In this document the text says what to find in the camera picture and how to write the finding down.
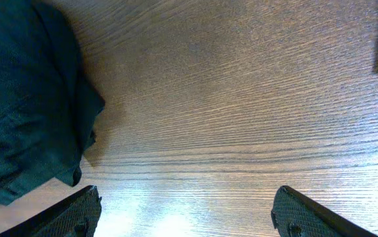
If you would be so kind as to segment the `black shorts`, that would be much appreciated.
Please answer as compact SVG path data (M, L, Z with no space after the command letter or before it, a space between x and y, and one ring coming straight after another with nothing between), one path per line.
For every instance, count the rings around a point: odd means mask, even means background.
M0 204L52 178L77 185L104 105L63 13L43 1L0 1Z

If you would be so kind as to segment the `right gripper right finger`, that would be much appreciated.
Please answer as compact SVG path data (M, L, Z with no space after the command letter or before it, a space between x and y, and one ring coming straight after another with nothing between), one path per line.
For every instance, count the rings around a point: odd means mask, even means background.
M277 190L271 220L280 236L377 237L290 186Z

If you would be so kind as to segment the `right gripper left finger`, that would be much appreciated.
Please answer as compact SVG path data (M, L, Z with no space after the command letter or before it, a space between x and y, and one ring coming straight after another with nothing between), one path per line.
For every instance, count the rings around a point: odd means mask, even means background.
M0 237L93 237L101 216L96 186L86 186Z

